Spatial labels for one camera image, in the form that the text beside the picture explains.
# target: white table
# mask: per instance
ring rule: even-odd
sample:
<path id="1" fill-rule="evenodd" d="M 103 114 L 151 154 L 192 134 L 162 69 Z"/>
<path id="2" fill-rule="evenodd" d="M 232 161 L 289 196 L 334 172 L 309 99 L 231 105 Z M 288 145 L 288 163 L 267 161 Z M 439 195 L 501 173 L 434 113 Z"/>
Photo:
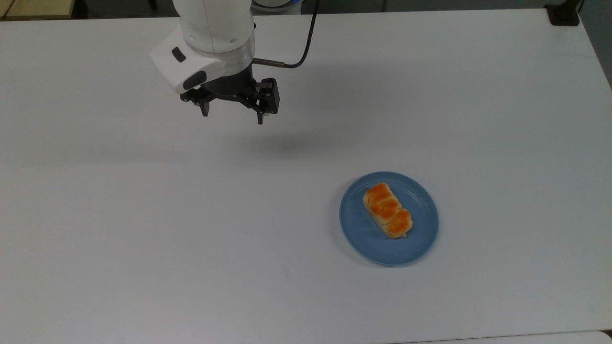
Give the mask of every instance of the white table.
<path id="1" fill-rule="evenodd" d="M 280 113 L 203 119 L 148 52 L 177 18 L 0 23 L 0 342 L 366 344 L 612 328 L 612 92 L 544 10 L 322 15 L 256 66 Z M 308 16 L 256 18 L 299 58 Z M 378 170 L 438 240 L 369 263 Z"/>

